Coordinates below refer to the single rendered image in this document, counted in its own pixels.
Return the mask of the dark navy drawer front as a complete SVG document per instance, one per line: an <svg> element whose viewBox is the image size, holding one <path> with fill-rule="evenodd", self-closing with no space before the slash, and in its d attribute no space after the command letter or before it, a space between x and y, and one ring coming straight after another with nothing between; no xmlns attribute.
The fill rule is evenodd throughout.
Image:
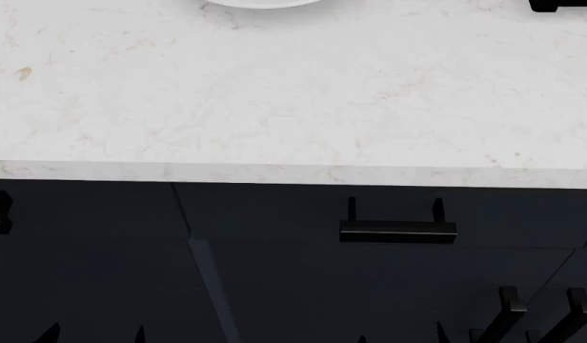
<svg viewBox="0 0 587 343"><path fill-rule="evenodd" d="M0 179L13 236L189 236L171 187L152 182Z"/></svg>
<svg viewBox="0 0 587 343"><path fill-rule="evenodd" d="M177 183L197 239L337 242L348 200L361 221L432 222L441 199L458 247L582 248L587 190Z"/></svg>

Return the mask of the dark navy cabinet door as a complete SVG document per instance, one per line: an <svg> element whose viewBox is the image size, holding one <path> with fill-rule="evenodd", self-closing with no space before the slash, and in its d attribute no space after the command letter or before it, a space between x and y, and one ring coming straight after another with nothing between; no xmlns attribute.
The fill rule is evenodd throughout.
<svg viewBox="0 0 587 343"><path fill-rule="evenodd" d="M587 241L563 262L532 298L531 319L524 325L526 332L546 334L569 312L566 296L569 288L583 288L587 293ZM587 343L587 325L566 343Z"/></svg>
<svg viewBox="0 0 587 343"><path fill-rule="evenodd" d="M226 343L185 239L0 236L0 343Z"/></svg>
<svg viewBox="0 0 587 343"><path fill-rule="evenodd" d="M469 343L500 310L529 300L563 249L456 248L337 241L193 239L228 343Z"/></svg>

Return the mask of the black stove grate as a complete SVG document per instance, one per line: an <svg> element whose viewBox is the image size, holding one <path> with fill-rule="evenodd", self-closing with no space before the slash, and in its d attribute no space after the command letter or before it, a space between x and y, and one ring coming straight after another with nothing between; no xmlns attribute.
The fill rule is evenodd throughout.
<svg viewBox="0 0 587 343"><path fill-rule="evenodd" d="M587 0L528 0L537 13L555 13L558 8L587 8Z"/></svg>

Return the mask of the white round plate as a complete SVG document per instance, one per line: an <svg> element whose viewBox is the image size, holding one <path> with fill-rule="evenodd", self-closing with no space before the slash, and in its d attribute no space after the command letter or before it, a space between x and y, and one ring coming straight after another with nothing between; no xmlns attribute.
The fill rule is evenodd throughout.
<svg viewBox="0 0 587 343"><path fill-rule="evenodd" d="M229 8L248 10L279 10L310 5L322 0L205 0L206 2Z"/></svg>

